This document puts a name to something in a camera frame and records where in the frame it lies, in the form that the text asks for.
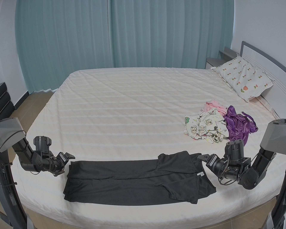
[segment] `pile of clothes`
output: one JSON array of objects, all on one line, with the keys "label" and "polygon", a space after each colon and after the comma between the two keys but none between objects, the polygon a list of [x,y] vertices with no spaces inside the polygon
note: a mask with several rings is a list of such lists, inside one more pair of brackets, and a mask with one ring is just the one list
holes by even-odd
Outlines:
[{"label": "pile of clothes", "polygon": [[233,106],[227,109],[216,100],[211,100],[206,102],[198,115],[185,116],[184,134],[209,143],[222,141],[224,137],[231,141],[242,139],[245,145],[249,133],[258,131],[258,127],[250,115],[242,113],[244,115],[236,114]]}]

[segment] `cartoon print pajamas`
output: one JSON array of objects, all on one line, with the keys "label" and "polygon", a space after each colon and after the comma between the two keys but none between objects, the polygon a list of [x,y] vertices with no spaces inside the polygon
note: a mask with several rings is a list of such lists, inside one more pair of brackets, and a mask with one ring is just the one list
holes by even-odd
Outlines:
[{"label": "cartoon print pajamas", "polygon": [[209,143],[219,142],[229,136],[223,116],[216,108],[196,116],[185,117],[184,134],[193,139],[206,139]]}]

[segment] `clothing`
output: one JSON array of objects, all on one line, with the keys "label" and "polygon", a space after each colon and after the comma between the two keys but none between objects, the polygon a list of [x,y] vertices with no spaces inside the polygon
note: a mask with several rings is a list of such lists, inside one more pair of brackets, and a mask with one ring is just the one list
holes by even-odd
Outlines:
[{"label": "clothing", "polygon": [[184,134],[195,140],[206,139],[209,143],[222,141],[229,136],[224,118],[217,108],[196,116],[186,115]]},{"label": "clothing", "polygon": [[156,160],[72,161],[64,199],[126,206],[196,204],[216,192],[199,155],[182,151],[160,154]]},{"label": "clothing", "polygon": [[212,99],[211,101],[207,101],[206,104],[204,105],[204,107],[200,110],[200,111],[204,111],[207,112],[212,108],[216,108],[217,111],[222,115],[226,115],[227,114],[227,108],[223,105],[221,105],[218,101],[216,101],[215,99]]},{"label": "clothing", "polygon": [[227,129],[229,130],[229,140],[234,141],[242,139],[243,144],[246,145],[249,133],[258,131],[258,127],[250,115],[244,112],[242,113],[245,116],[242,114],[236,114],[235,108],[233,106],[229,106],[224,118],[227,122]]}]

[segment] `purple garment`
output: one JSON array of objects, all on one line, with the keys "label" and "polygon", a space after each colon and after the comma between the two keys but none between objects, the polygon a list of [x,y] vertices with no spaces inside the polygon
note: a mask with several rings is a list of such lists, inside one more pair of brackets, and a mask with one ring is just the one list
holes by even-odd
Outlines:
[{"label": "purple garment", "polygon": [[229,106],[227,109],[227,114],[224,116],[227,122],[227,129],[229,130],[229,140],[234,141],[237,139],[243,140],[243,145],[246,145],[249,133],[254,133],[258,131],[253,118],[242,112],[242,114],[236,114],[233,106]]}]

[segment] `folded black garment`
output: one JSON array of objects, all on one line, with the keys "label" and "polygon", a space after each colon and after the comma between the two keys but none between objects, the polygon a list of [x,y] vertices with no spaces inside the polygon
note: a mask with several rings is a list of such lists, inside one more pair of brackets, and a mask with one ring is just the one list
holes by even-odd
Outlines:
[{"label": "folded black garment", "polygon": [[64,199],[125,206],[196,204],[216,192],[199,155],[182,151],[156,160],[72,161]]}]

